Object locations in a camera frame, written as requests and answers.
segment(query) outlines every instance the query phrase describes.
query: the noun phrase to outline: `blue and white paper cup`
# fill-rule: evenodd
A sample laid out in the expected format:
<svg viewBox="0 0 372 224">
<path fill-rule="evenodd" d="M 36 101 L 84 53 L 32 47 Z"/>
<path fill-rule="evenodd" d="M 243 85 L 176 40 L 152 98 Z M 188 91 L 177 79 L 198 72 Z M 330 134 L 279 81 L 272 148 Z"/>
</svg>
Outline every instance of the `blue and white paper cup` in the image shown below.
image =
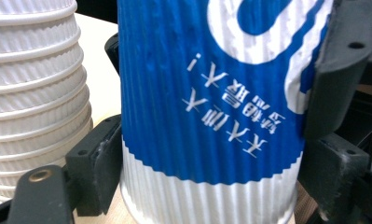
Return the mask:
<svg viewBox="0 0 372 224">
<path fill-rule="evenodd" d="M 333 0 L 117 2 L 131 214 L 286 223 Z"/>
</svg>

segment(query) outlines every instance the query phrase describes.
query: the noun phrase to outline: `exclamation mark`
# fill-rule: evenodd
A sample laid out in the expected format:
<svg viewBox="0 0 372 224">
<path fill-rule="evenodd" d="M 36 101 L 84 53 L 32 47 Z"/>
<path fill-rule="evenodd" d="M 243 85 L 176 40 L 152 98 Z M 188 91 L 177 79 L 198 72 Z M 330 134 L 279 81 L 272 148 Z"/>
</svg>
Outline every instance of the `exclamation mark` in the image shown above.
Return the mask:
<svg viewBox="0 0 372 224">
<path fill-rule="evenodd" d="M 201 55 L 199 53 L 197 53 L 197 55 L 195 56 L 196 58 L 191 61 L 191 63 L 189 64 L 188 68 L 186 69 L 188 72 L 191 72 L 191 70 L 194 68 L 194 65 L 197 63 L 197 61 L 200 58 L 200 56 Z"/>
</svg>

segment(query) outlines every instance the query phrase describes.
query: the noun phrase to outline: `metal screw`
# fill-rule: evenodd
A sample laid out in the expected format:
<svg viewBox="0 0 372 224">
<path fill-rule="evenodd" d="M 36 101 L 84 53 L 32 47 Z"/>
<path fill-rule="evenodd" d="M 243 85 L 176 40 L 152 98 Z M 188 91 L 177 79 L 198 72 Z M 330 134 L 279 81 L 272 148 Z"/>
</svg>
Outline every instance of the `metal screw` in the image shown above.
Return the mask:
<svg viewBox="0 0 372 224">
<path fill-rule="evenodd" d="M 52 172 L 50 170 L 40 170 L 30 175 L 29 181 L 34 183 L 40 182 L 49 178 L 50 176 L 52 176 Z"/>
</svg>

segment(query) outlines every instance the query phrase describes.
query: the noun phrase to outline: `stack of white cups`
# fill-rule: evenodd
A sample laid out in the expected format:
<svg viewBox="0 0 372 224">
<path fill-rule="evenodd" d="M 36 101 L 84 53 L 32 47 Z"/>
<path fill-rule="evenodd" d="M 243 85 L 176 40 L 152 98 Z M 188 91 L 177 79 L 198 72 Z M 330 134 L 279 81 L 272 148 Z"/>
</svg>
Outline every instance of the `stack of white cups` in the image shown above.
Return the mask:
<svg viewBox="0 0 372 224">
<path fill-rule="evenodd" d="M 0 0 L 0 201 L 91 129 L 76 0 Z"/>
</svg>

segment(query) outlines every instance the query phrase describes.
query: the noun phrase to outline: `screw hole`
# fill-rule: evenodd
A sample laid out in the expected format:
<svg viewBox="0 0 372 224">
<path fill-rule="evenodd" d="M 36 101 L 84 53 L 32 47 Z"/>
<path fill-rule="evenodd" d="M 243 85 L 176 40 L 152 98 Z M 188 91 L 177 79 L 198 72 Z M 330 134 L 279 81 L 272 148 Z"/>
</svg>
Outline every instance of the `screw hole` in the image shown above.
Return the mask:
<svg viewBox="0 0 372 224">
<path fill-rule="evenodd" d="M 365 48 L 365 45 L 363 43 L 360 43 L 360 42 L 352 42 L 348 46 L 351 49 L 363 49 L 363 48 Z"/>
<path fill-rule="evenodd" d="M 347 150 L 346 152 L 347 152 L 349 155 L 355 155 L 355 154 L 356 154 L 356 152 L 353 151 L 353 150 Z"/>
<path fill-rule="evenodd" d="M 84 156 L 84 155 L 86 155 L 87 153 L 88 153 L 87 150 L 81 150 L 81 151 L 79 151 L 77 154 L 78 154 L 78 156 Z"/>
<path fill-rule="evenodd" d="M 49 178 L 52 175 L 52 172 L 50 170 L 41 170 L 33 173 L 29 176 L 30 182 L 40 182 L 42 180 L 45 180 Z"/>
</svg>

